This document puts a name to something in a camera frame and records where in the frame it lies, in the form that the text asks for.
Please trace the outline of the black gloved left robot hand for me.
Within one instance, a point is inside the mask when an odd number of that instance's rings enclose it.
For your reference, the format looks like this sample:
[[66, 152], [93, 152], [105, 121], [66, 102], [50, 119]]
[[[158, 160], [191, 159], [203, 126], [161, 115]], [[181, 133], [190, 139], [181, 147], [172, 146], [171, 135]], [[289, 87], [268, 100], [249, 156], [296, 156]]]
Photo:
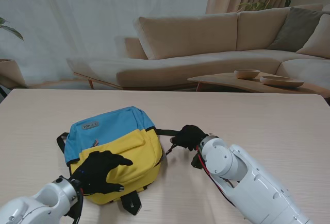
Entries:
[[94, 151], [70, 176], [70, 181], [77, 181], [85, 195], [124, 191], [124, 186], [106, 182], [109, 172], [118, 166], [131, 166], [133, 162], [111, 151]]

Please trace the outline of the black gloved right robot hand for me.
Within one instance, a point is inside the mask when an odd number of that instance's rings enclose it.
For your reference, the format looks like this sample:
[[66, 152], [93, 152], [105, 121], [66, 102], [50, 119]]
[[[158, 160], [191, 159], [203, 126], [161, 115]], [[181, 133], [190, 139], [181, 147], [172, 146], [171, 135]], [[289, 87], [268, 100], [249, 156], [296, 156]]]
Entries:
[[186, 148], [189, 151], [196, 150], [197, 145], [206, 138], [208, 134], [204, 133], [195, 125], [185, 125], [174, 137], [171, 138], [171, 143]]

